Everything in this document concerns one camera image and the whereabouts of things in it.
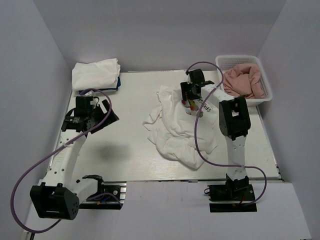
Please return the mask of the white printed t shirt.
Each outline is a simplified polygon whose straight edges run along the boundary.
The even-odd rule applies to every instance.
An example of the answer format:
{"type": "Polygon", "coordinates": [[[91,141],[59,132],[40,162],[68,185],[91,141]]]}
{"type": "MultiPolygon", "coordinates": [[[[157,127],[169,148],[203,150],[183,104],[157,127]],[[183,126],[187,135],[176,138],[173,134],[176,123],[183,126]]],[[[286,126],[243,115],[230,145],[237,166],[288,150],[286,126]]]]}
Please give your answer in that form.
{"type": "Polygon", "coordinates": [[[215,125],[218,120],[218,109],[211,104],[200,108],[201,101],[194,100],[187,106],[182,104],[181,92],[178,87],[161,86],[158,93],[161,103],[161,119],[165,129],[175,140],[184,141],[193,149],[195,145],[195,121],[197,122],[197,143],[200,151],[210,154],[216,147],[215,125]]]}

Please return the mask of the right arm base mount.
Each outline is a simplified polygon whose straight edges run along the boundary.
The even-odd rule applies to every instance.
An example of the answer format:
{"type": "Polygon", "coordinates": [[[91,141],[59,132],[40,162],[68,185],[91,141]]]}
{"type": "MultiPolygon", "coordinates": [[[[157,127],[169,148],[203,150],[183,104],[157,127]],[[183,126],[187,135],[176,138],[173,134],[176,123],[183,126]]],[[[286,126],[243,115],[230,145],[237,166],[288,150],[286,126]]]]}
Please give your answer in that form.
{"type": "Polygon", "coordinates": [[[247,205],[256,200],[251,184],[246,190],[241,190],[235,196],[231,196],[223,184],[208,185],[203,193],[209,198],[211,213],[254,213],[258,211],[256,203],[247,205]]]}

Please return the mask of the plain white t shirt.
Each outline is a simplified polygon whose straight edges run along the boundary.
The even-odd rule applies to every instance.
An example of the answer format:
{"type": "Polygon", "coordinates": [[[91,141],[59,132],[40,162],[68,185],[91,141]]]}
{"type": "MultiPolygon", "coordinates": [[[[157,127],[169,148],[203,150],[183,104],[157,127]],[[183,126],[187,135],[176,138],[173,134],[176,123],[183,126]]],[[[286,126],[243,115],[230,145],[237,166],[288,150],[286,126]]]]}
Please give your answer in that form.
{"type": "MultiPolygon", "coordinates": [[[[199,169],[204,163],[204,159],[208,158],[208,156],[214,151],[213,150],[211,153],[207,154],[199,149],[197,140],[197,124],[200,113],[198,112],[196,115],[194,124],[195,148],[192,148],[187,146],[184,141],[174,139],[174,137],[166,130],[162,121],[162,105],[158,98],[158,91],[156,92],[157,105],[150,111],[148,117],[142,123],[148,130],[148,140],[155,145],[157,151],[167,160],[179,161],[194,170],[199,169]]],[[[206,103],[204,103],[202,99],[198,99],[198,101],[199,100],[201,101],[201,105],[199,107],[201,110],[206,103]]],[[[192,100],[188,100],[184,106],[187,106],[192,102],[192,100]]]]}

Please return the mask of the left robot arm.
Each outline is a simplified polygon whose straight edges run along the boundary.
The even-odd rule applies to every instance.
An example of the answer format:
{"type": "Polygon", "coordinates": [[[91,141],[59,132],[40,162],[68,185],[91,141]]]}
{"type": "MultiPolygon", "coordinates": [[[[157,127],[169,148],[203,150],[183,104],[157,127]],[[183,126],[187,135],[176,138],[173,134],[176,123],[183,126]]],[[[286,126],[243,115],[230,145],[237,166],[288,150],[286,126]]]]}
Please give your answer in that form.
{"type": "Polygon", "coordinates": [[[76,97],[75,108],[66,114],[62,123],[58,144],[62,150],[54,154],[41,183],[30,190],[40,218],[73,220],[83,202],[105,196],[102,176],[87,174],[74,180],[72,175],[88,134],[94,134],[118,120],[106,99],[99,102],[99,98],[94,96],[76,97]]]}

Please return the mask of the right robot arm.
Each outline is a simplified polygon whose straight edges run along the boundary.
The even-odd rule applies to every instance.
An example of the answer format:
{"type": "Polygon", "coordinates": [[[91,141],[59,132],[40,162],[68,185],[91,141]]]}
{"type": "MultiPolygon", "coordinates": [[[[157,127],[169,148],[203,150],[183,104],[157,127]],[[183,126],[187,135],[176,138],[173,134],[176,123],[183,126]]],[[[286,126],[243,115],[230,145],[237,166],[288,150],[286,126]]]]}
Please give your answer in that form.
{"type": "Polygon", "coordinates": [[[205,80],[201,69],[186,72],[187,81],[180,84],[183,100],[202,98],[218,108],[218,123],[227,146],[225,192],[228,200],[241,198],[249,187],[245,169],[245,142],[251,121],[246,99],[234,97],[210,80],[205,80]]]}

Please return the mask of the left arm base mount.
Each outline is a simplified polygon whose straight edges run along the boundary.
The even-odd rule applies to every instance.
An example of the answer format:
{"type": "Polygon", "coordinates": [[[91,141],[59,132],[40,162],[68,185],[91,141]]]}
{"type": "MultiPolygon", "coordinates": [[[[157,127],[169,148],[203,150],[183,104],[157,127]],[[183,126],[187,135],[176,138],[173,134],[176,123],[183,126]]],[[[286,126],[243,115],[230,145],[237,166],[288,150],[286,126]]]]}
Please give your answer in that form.
{"type": "Polygon", "coordinates": [[[120,210],[125,202],[126,197],[126,183],[110,183],[104,182],[102,185],[102,192],[95,193],[90,196],[89,201],[80,204],[79,208],[82,210],[120,210]]]}

